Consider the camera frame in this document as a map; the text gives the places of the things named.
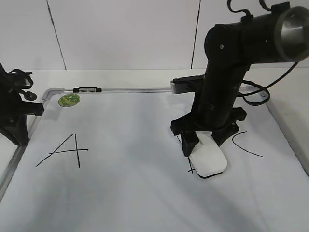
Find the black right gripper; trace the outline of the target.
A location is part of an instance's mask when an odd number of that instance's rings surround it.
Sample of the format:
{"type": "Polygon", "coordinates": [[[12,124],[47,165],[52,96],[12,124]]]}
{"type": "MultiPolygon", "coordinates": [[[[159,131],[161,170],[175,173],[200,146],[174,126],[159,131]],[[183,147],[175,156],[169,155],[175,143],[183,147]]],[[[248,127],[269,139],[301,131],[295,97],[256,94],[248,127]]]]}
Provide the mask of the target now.
{"type": "Polygon", "coordinates": [[[218,146],[221,146],[228,138],[239,132],[236,121],[244,121],[247,113],[241,107],[232,108],[227,121],[221,127],[198,124],[189,112],[186,115],[173,120],[170,129],[173,135],[181,136],[182,151],[185,157],[189,157],[194,147],[199,143],[195,131],[212,132],[212,138],[218,146]]]}

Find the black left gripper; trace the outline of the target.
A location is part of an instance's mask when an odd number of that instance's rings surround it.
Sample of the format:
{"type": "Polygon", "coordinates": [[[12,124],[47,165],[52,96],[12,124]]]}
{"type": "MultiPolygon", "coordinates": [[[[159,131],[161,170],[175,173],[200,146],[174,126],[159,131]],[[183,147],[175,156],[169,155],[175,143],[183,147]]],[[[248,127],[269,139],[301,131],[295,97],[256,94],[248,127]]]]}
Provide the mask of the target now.
{"type": "Polygon", "coordinates": [[[31,91],[31,79],[1,79],[0,81],[0,133],[14,145],[29,142],[27,116],[41,116],[44,107],[35,103],[37,95],[31,91]]]}

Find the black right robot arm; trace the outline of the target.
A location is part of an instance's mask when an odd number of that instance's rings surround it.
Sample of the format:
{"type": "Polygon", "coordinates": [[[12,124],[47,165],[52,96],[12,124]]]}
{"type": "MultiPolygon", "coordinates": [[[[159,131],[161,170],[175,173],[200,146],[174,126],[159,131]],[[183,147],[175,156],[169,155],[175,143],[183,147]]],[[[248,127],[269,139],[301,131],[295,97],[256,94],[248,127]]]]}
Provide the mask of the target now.
{"type": "Polygon", "coordinates": [[[208,60],[204,75],[175,78],[173,94],[194,93],[191,111],[171,122],[171,131],[180,136],[182,151],[190,156],[199,139],[197,132],[210,132],[222,145],[239,131],[237,121],[246,112],[234,107],[241,96],[240,86],[253,64],[292,63],[309,56],[309,11],[289,2],[272,5],[268,14],[255,17],[244,10],[237,23],[216,24],[204,42],[208,60]]]}

